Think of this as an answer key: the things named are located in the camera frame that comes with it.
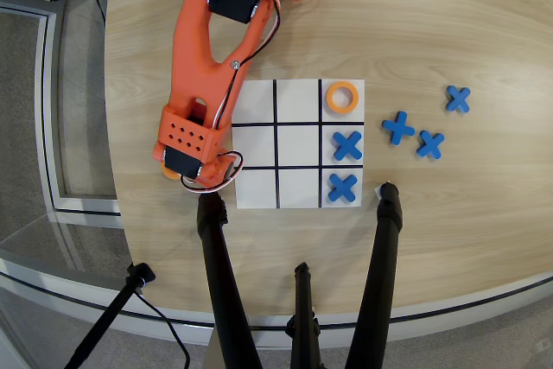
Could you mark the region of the orange gripper black motor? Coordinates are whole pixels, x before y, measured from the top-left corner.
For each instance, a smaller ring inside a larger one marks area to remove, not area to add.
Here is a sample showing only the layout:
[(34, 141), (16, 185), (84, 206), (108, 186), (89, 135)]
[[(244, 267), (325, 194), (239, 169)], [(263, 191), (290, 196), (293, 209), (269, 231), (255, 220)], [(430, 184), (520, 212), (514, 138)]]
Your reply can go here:
[(161, 164), (162, 172), (180, 180), (188, 191), (220, 191), (229, 185), (243, 168), (243, 156), (237, 151), (218, 153), (210, 162), (200, 160), (157, 143), (153, 157)]

